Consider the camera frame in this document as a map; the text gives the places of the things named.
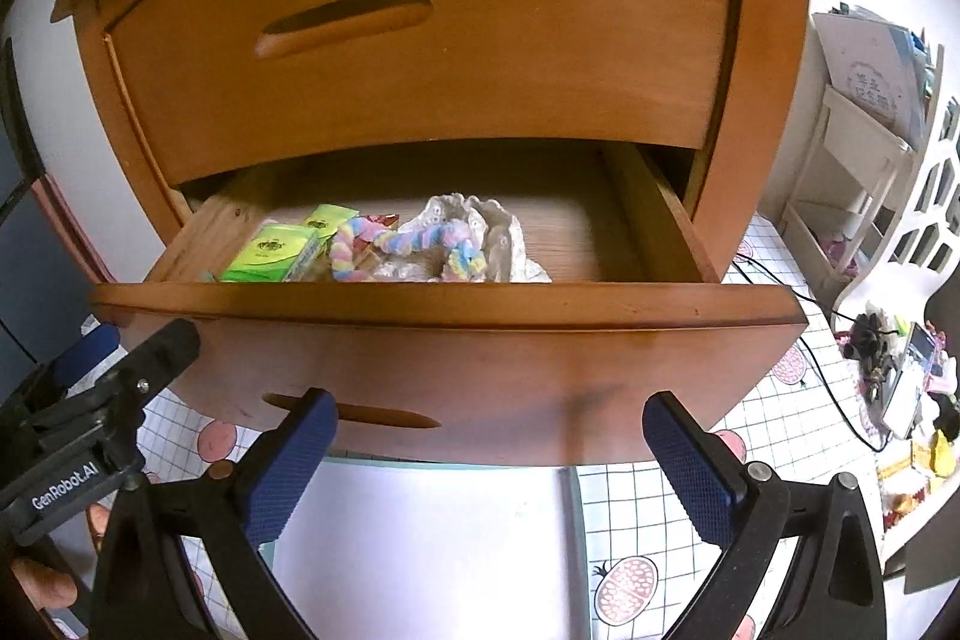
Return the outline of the person's left hand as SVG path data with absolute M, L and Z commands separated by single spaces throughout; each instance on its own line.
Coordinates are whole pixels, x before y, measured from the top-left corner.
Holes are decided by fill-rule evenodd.
M 85 510 L 85 518 L 93 549 L 101 552 L 110 510 L 102 503 L 93 503 Z M 78 599 L 78 585 L 68 573 L 57 572 L 31 559 L 14 559 L 10 569 L 20 583 L 21 590 L 38 611 L 71 608 Z

